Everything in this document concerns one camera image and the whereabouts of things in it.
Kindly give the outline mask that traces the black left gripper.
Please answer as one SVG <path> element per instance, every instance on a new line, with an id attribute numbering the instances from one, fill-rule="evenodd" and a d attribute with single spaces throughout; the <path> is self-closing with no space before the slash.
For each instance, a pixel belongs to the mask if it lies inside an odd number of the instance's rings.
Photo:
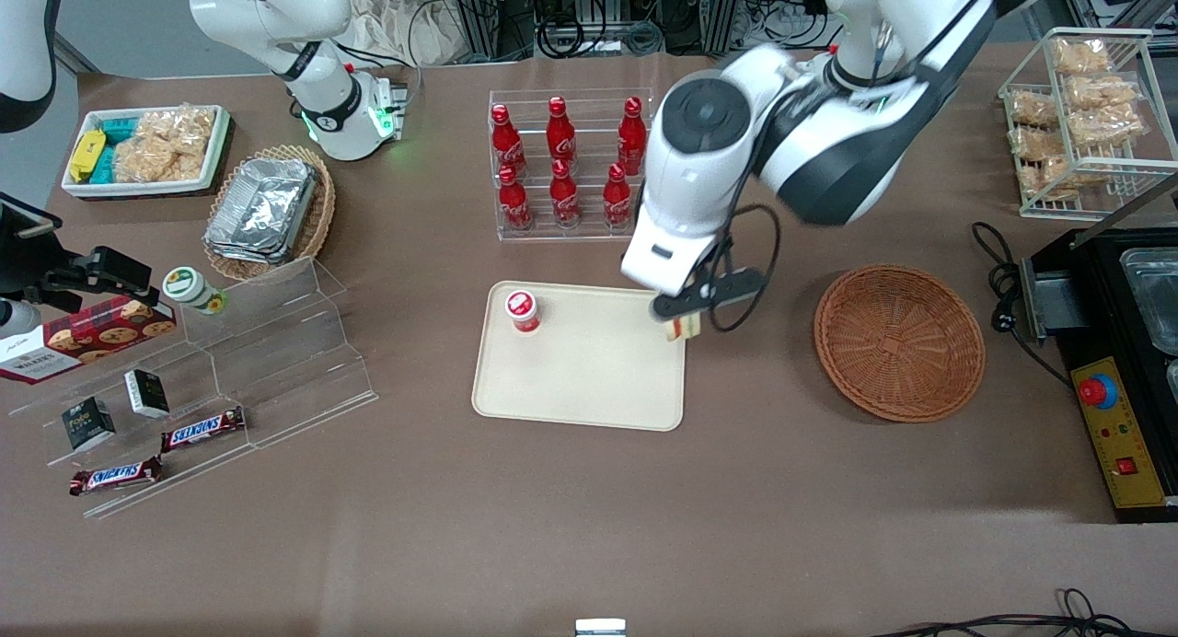
<path id="1" fill-rule="evenodd" d="M 703 314 L 707 311 L 753 300 L 767 285 L 767 276 L 757 268 L 740 268 L 715 277 L 703 271 L 694 283 L 686 284 L 677 296 L 654 297 L 651 317 L 656 321 L 663 321 L 666 340 L 676 341 L 680 339 L 680 319 L 691 316 L 691 336 L 695 338 L 702 333 Z"/>

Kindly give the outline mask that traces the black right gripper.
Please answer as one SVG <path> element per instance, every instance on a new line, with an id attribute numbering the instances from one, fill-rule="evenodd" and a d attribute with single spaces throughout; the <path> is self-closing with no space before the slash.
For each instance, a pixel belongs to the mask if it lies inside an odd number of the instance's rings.
<path id="1" fill-rule="evenodd" d="M 54 237 L 62 218 L 1 195 L 1 296 L 77 314 L 91 294 L 152 294 L 151 268 L 110 247 L 77 254 Z"/>

